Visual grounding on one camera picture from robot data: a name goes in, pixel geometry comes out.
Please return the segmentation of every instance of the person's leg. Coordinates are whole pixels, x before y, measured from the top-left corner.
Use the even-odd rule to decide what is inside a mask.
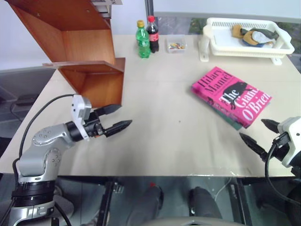
[[[220,210],[211,194],[201,187],[196,187],[190,191],[189,209],[191,216],[222,218]]]
[[[152,186],[138,200],[128,219],[127,226],[139,226],[155,219],[163,204],[163,192],[160,187]]]

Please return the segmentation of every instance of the book cover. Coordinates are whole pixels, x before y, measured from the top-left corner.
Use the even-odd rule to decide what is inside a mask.
[[[253,123],[272,99],[219,67],[194,83],[191,91],[244,128]]]

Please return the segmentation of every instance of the small plastic container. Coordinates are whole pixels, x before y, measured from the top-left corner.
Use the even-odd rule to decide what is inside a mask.
[[[171,48],[172,44],[178,44],[183,48]],[[179,35],[179,34],[168,35],[166,39],[166,47],[168,53],[184,53],[187,48],[185,35]]]

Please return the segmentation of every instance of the white plastic basket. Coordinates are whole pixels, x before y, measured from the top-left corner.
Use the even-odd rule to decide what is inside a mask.
[[[252,28],[277,31],[279,37],[273,45],[265,44],[263,47],[250,47],[242,43],[242,40],[232,37],[232,28],[240,24],[244,29]],[[286,54],[292,54],[294,47],[291,45],[291,36],[280,29],[276,23],[267,20],[247,20],[230,18],[209,18],[203,28],[203,37],[198,42],[199,58],[202,62],[209,61],[209,45],[213,55],[236,57],[266,57],[271,58],[275,65],[281,65]]]

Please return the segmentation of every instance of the beige tabletop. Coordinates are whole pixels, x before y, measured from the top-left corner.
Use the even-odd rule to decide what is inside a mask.
[[[60,175],[81,176],[238,176],[263,177],[264,163],[232,128],[205,102],[190,92],[191,84],[213,67],[250,83],[273,97],[255,122],[240,131],[268,150],[276,134],[260,119],[283,121],[301,115],[301,75],[290,60],[275,66],[268,58],[210,56],[198,59],[198,36],[186,36],[187,50],[169,54],[165,37],[160,51],[141,59],[133,35],[114,36],[116,57],[126,57],[122,108],[101,117],[104,127],[132,119],[124,131],[110,137],[80,141],[67,150]],[[0,172],[11,173],[24,129],[50,99],[74,90],[56,71],[27,114],[0,159]],[[35,132],[71,120],[71,97],[49,106],[34,122],[25,141]],[[291,176],[290,169],[272,159],[270,176]]]

